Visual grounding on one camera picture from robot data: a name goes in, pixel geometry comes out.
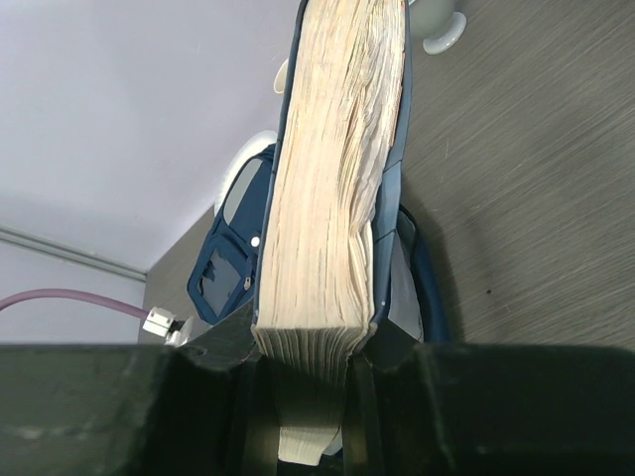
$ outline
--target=cable plug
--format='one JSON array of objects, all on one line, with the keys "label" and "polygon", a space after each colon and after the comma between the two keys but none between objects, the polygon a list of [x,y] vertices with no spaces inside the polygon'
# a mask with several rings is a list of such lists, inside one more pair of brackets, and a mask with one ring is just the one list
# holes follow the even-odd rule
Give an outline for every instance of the cable plug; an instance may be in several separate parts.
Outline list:
[{"label": "cable plug", "polygon": [[191,336],[194,318],[185,321],[176,320],[174,314],[160,307],[153,307],[143,323],[143,329],[152,334],[164,337],[165,345],[180,347],[188,342]]}]

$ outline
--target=gray carpet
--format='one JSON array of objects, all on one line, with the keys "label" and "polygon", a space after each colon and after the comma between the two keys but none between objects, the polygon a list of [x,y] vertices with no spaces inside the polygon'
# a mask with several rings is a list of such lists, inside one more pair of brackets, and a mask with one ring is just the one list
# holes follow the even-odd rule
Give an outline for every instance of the gray carpet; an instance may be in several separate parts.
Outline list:
[{"label": "gray carpet", "polygon": [[[635,349],[635,2],[459,9],[451,50],[415,48],[404,183],[458,335]],[[210,220],[150,273],[146,304],[191,311]]]}]

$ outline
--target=thick book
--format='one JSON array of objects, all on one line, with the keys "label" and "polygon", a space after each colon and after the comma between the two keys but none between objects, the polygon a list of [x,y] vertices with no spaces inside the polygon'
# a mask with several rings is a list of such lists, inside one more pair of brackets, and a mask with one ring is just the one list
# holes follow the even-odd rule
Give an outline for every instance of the thick book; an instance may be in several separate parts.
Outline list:
[{"label": "thick book", "polygon": [[398,124],[407,6],[304,6],[252,331],[273,363],[279,457],[315,465],[338,435],[347,359],[378,311],[371,222]]}]

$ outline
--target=purple cable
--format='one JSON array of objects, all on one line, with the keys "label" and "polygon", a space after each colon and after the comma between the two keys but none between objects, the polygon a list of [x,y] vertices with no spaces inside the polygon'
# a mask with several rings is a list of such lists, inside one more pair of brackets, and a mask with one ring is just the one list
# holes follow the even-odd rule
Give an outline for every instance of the purple cable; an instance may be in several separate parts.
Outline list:
[{"label": "purple cable", "polygon": [[90,302],[91,304],[101,305],[102,307],[108,307],[119,312],[134,315],[139,319],[145,319],[148,316],[148,311],[143,310],[135,305],[126,304],[120,300],[111,299],[110,297],[94,295],[93,293],[85,293],[84,291],[74,290],[32,290],[24,293],[17,293],[4,299],[0,299],[0,310],[6,309],[10,305],[17,304],[18,302],[24,302],[25,300],[40,299],[40,298],[62,298],[81,300],[83,302]]}]

